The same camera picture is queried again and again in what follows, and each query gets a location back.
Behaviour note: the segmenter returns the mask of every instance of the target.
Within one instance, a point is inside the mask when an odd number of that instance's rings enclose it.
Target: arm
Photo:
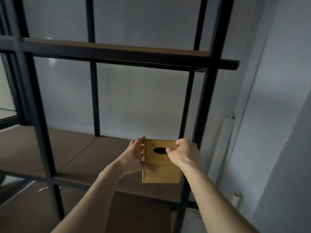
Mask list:
[[[189,139],[176,141],[178,148],[166,148],[170,160],[185,174],[209,233],[258,233],[233,207],[197,164],[199,150]]]
[[[156,167],[142,162],[145,137],[132,140],[128,148],[98,176],[97,180],[72,211],[52,233],[104,232],[118,180],[125,174]]]

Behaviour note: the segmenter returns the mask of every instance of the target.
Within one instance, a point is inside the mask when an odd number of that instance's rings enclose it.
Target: wooden box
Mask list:
[[[179,183],[182,171],[179,167],[173,164],[167,153],[166,147],[177,149],[174,140],[153,140],[145,139],[143,158],[146,163],[155,164],[159,168],[156,172],[142,171],[143,183]]]

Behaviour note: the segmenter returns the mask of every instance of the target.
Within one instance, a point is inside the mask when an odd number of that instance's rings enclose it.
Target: left hand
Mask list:
[[[121,166],[122,176],[141,170],[149,172],[155,172],[157,170],[156,165],[142,161],[145,138],[143,136],[136,140],[131,140],[128,148],[113,162]]]

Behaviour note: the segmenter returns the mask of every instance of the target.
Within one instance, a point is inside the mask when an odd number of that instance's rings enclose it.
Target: right hand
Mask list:
[[[170,147],[165,149],[172,163],[182,171],[189,165],[198,168],[200,154],[196,144],[192,143],[189,139],[182,138],[176,141],[176,145],[178,145],[176,150]]]

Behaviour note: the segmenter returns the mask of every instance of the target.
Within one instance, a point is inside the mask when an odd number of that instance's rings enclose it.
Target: forearm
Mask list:
[[[118,163],[108,165],[52,233],[104,232],[111,201],[121,175],[122,170]]]
[[[198,167],[187,165],[183,172],[209,233],[258,232]]]

